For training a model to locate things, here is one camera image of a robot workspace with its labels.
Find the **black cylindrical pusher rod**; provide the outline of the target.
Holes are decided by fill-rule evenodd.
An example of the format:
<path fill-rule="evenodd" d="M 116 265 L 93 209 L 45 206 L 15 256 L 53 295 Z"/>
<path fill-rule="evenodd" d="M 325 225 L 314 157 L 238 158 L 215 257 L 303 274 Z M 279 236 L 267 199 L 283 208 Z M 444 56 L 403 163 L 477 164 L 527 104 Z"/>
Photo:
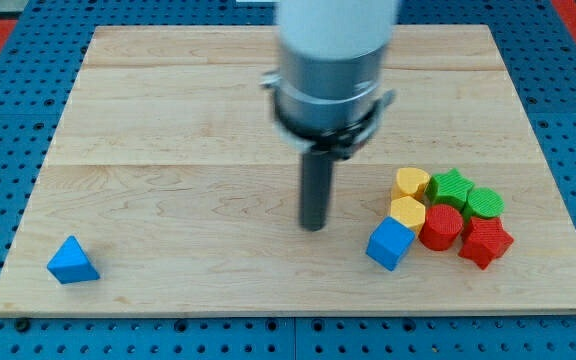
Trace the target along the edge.
<path fill-rule="evenodd" d="M 333 170 L 328 153 L 308 152 L 301 157 L 299 222 L 306 230 L 318 231 L 326 224 Z"/>

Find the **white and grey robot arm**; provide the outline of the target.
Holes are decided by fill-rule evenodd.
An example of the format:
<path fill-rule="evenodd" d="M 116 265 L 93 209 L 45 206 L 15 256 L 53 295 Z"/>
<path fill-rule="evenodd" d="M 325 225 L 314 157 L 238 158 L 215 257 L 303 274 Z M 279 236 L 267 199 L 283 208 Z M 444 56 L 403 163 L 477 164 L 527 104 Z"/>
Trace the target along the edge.
<path fill-rule="evenodd" d="M 278 68 L 263 77 L 280 134 L 301 154 L 299 223 L 325 226 L 334 165 L 377 131 L 391 90 L 380 72 L 398 0 L 281 0 Z"/>

